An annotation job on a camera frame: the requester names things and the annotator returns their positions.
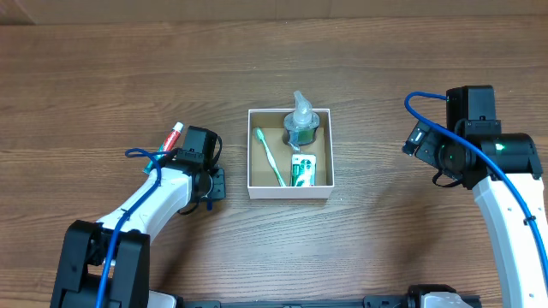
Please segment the red green toothpaste tube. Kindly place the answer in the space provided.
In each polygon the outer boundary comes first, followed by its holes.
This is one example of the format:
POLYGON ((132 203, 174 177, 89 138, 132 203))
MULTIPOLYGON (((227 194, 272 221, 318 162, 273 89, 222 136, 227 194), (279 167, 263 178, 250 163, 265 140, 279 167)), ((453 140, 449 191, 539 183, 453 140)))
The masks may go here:
POLYGON ((177 122, 175 126, 172 128, 171 132, 168 134, 164 142, 159 146, 157 150, 157 154, 155 155, 155 158, 159 161, 163 156, 166 155, 167 152, 171 151, 176 141, 181 136, 182 130, 184 128, 184 124, 181 122, 177 122))

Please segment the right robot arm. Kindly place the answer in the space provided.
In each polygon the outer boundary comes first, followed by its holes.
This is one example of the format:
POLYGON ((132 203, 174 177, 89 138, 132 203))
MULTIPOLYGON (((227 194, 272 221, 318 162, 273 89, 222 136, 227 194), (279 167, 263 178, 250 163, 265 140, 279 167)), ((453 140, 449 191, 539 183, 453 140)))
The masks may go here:
POLYGON ((523 210, 500 177, 476 153, 418 122, 402 151, 431 165, 474 195, 491 240, 505 307, 545 307, 547 284, 536 238, 546 240, 543 169, 532 139, 502 133, 499 121, 461 119, 453 132, 482 150, 508 177, 523 210))

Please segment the green white packet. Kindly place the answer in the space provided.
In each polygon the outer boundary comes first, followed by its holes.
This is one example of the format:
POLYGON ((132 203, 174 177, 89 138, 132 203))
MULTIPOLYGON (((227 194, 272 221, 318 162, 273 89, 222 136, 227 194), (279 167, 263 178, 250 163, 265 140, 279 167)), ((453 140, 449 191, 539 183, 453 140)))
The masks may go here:
POLYGON ((315 187, 317 157, 302 146, 289 143, 293 150, 291 157, 291 186, 315 187))

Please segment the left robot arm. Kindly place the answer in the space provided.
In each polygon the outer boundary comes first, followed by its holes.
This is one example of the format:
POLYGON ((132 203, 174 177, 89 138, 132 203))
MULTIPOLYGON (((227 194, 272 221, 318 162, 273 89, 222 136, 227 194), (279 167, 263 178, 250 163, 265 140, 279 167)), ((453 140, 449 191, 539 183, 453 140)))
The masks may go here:
POLYGON ((140 148, 127 157, 154 165, 145 183, 97 222, 67 229, 51 295, 53 307, 181 307, 180 296, 150 288, 150 250, 169 219, 225 198, 221 149, 177 148, 157 159, 140 148))

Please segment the green white toothbrush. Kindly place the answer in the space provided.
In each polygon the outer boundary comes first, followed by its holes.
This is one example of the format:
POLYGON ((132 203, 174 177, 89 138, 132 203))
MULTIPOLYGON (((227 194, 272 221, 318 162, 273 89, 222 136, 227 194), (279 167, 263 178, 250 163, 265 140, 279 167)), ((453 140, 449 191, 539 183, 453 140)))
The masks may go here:
POLYGON ((285 187, 286 186, 286 183, 283 179, 283 177, 281 176, 278 168, 277 168, 277 164, 276 164, 276 161, 275 161, 275 158, 274 156, 272 156, 271 154, 271 150, 266 142, 266 138, 265 138, 265 134, 263 133, 262 129, 260 127, 255 127, 253 129, 253 134, 256 138, 256 140, 258 140, 258 142, 260 142, 262 144, 262 146, 264 146, 265 148, 265 154, 266 154, 266 157, 267 157, 267 161, 268 163, 270 164, 274 174, 276 175, 277 177, 277 181, 279 183, 279 185, 281 187, 285 187))

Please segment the clear soap pump bottle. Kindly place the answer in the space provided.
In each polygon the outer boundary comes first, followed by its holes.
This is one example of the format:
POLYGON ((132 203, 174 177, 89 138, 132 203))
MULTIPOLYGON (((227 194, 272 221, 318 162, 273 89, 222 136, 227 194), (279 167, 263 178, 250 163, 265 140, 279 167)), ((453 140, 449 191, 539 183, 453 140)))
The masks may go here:
POLYGON ((294 92, 295 109, 285 116, 283 142, 294 148, 310 145, 316 139, 319 115, 300 91, 294 92))

